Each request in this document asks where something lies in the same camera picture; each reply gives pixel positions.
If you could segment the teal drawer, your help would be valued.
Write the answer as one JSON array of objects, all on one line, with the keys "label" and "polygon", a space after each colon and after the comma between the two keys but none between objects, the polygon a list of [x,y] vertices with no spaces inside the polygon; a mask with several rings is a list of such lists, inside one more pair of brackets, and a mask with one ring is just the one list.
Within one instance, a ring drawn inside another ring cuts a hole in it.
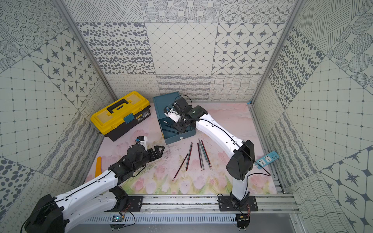
[{"label": "teal drawer", "polygon": [[159,119],[158,123],[166,145],[185,140],[196,135],[195,128],[191,126],[187,127],[183,133],[177,131],[173,127],[172,120],[169,117]]}]

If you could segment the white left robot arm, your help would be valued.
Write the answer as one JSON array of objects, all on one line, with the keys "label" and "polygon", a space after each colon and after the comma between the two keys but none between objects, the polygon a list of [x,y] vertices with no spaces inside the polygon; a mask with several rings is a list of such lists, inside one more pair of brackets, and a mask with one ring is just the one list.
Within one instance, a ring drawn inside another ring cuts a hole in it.
[{"label": "white left robot arm", "polygon": [[135,171],[162,157],[165,147],[146,149],[130,146],[127,154],[95,179],[71,191],[42,197],[22,224],[25,233],[67,233],[85,220],[109,210],[130,209],[128,194],[120,186],[133,178]]}]

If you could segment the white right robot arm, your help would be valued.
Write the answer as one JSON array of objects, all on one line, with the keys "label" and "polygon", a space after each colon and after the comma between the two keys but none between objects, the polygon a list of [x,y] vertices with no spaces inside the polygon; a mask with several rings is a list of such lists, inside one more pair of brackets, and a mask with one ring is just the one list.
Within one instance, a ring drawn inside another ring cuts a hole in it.
[{"label": "white right robot arm", "polygon": [[201,106],[192,107],[184,98],[176,99],[164,108],[164,114],[174,121],[173,127],[183,133],[192,126],[209,136],[218,144],[229,157],[226,170],[234,178],[229,201],[238,211],[249,209],[248,178],[259,175],[252,173],[254,164],[264,172],[262,175],[271,176],[263,166],[255,160],[254,144],[250,140],[242,141],[220,126],[213,117]]}]

